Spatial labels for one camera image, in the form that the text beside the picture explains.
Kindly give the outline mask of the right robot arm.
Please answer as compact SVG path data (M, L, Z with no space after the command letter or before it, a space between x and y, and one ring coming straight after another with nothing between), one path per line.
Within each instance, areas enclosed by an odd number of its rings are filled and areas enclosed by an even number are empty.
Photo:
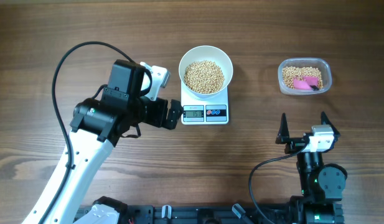
M276 144L285 145L285 154L296 156L301 193L288 203L288 223L343 224L345 222L342 192L346 186L347 171L337 164L325 164L322 155L334 148L340 133L321 113L321 123L313 125L301 138L289 136L288 122L283 113Z

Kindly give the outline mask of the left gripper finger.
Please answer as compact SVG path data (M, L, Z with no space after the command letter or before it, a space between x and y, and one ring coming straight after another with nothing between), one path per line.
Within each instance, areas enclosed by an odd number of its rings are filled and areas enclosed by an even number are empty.
M168 118L180 118L183 115L183 106L178 100L171 100L171 107L168 109Z
M162 127L168 130L176 128L178 120L183 115L183 109L169 109L167 112L166 120L163 122Z

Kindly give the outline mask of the soybeans in bowl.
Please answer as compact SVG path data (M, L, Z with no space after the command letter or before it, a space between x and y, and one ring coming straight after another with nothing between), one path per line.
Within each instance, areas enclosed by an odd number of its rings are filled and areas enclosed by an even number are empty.
M212 61L193 62L185 69L184 82L196 93L216 93L222 88L224 80L222 69Z

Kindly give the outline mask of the white bowl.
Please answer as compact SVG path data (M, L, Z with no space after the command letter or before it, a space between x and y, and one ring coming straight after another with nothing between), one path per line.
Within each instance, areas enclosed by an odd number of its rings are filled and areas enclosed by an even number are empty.
M184 74L185 74L186 67L192 64L193 62L198 62L203 60L215 62L222 69L225 80L220 90L224 89L226 86L230 84L233 78L233 63L230 60L230 57L223 50L214 46L209 46L209 45L201 45L198 47L194 47L190 49L187 53L185 53L185 55L181 58L179 63L179 77L181 79L181 82L184 82ZM211 93L211 94L199 93L199 94L212 95L215 93Z

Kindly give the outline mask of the clear plastic container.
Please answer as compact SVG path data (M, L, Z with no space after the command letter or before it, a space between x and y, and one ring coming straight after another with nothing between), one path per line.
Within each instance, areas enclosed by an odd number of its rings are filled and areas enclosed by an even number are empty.
M332 86L332 74L320 58L289 58L278 67L279 88L285 95L315 95Z

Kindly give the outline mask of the pile of soybeans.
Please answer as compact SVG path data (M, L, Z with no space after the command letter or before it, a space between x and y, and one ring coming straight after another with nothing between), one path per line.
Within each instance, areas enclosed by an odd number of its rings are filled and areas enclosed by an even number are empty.
M323 87L322 73L315 67L284 67L282 69L283 82L287 87L295 89L293 80L295 78L302 80L303 77L317 77L319 79L319 88Z

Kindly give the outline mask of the pink plastic scoop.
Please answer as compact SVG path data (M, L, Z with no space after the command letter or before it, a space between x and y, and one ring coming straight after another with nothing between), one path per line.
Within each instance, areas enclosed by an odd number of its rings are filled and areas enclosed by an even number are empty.
M302 80L293 80L294 88L297 90L319 91L319 79L317 77L303 77Z

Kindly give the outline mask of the white digital kitchen scale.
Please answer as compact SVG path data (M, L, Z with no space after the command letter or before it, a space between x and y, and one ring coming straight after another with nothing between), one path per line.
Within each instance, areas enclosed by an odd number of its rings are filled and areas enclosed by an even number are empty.
M221 125L230 120L228 87L212 95L200 95L181 82L181 105L184 125Z

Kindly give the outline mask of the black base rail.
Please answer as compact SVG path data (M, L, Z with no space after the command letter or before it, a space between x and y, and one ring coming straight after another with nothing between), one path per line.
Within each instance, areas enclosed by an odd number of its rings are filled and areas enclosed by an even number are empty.
M329 223L344 224L340 204L319 205L297 203L264 204L260 206L264 218L253 207L239 203L224 207L173 207L164 205L127 205L118 200L101 197L91 206L80 207L74 223Z

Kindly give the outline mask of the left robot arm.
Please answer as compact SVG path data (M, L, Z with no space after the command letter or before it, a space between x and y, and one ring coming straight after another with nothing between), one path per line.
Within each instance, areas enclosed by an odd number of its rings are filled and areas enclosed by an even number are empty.
M180 102L158 98L170 76L168 69L144 62L113 64L108 83L98 89L101 99L76 105L69 145L24 223L72 223L98 169L130 127L176 127Z

